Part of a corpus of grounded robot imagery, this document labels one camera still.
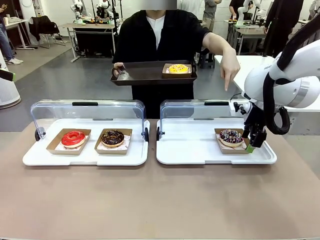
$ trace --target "person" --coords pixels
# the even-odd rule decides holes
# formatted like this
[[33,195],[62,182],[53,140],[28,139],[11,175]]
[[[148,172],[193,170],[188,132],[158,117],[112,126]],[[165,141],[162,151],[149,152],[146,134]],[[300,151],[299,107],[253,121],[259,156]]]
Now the person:
[[[310,20],[318,16],[320,14],[320,0],[313,0],[309,9],[310,12]],[[308,40],[308,43],[315,42],[320,40],[320,30],[316,31]]]
[[313,19],[314,16],[320,12],[320,0],[312,0],[312,3],[309,8],[310,17],[309,20]]
[[[238,8],[244,6],[245,0],[231,0],[229,5],[229,11],[231,13],[231,19],[239,19]],[[252,9],[254,6],[254,2],[249,2],[249,9]]]
[[2,13],[7,9],[7,5],[3,4],[0,8],[0,45],[1,45],[1,50],[4,54],[4,56],[7,59],[7,63],[9,65],[19,65],[23,63],[24,61],[19,60],[14,57],[10,44],[9,44],[9,39],[7,35],[7,30],[6,30],[6,25],[4,22],[4,19],[2,17]]
[[204,11],[202,22],[204,28],[208,28],[210,32],[214,31],[215,25],[215,14],[217,10],[217,5],[220,4],[222,0],[204,0]]
[[[264,33],[267,34],[264,40],[266,55],[275,58],[285,48],[289,35],[299,21],[303,4],[304,0],[275,0],[273,2],[264,24]],[[278,8],[280,8],[279,16],[276,16]]]
[[178,0],[177,9],[193,13],[198,17],[201,2],[202,0]]
[[[178,61],[194,62],[196,52],[205,47],[223,55],[221,77],[225,90],[240,69],[236,51],[221,36],[202,28],[197,17],[184,10],[141,10],[126,19],[121,26],[113,58],[113,75],[126,63]],[[132,86],[132,98],[144,103],[146,117],[160,118],[160,105],[165,100],[194,99],[192,84]]]

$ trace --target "robotic arm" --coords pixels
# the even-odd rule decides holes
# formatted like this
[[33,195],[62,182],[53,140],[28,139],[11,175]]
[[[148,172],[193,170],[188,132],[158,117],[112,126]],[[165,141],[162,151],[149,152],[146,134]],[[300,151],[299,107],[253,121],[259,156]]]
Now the robotic arm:
[[[244,13],[248,12],[250,1],[251,0],[245,0],[243,3],[243,6],[238,8],[239,19],[238,19],[237,25],[239,26],[242,26],[244,24],[244,17],[245,17]],[[253,0],[253,3],[258,9],[260,9],[261,7],[260,0]]]
[[99,0],[99,3],[95,6],[97,8],[96,13],[100,18],[114,18],[114,13],[112,12],[112,5],[110,4],[109,0]]
[[[244,84],[247,104],[234,103],[234,111],[244,117],[243,137],[250,134],[252,147],[260,148],[267,138],[266,127],[276,135],[289,132],[290,118],[284,106],[306,108],[320,94],[320,40],[299,47],[320,29],[320,15],[302,27],[272,64],[254,68]],[[274,117],[280,113],[282,127]]]
[[75,22],[77,24],[82,24],[82,11],[83,11],[83,3],[81,2],[81,0],[72,0],[73,4],[71,5],[71,10],[74,12],[75,14]]

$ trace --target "chocolate donut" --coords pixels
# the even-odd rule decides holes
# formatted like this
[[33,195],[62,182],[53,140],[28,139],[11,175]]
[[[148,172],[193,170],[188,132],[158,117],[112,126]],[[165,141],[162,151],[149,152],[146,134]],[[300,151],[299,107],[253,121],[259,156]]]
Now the chocolate donut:
[[238,147],[242,144],[244,139],[238,131],[226,129],[220,132],[220,140],[228,147]]
[[102,144],[109,148],[120,146],[125,140],[125,135],[118,130],[110,130],[102,135]]

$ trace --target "black jacket on chair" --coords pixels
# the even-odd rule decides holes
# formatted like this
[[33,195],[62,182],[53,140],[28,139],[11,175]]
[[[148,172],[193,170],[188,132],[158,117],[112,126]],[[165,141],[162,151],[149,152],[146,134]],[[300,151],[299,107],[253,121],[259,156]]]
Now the black jacket on chair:
[[30,22],[30,33],[36,38],[37,41],[40,40],[40,34],[60,34],[57,24],[50,21],[48,16],[31,17]]

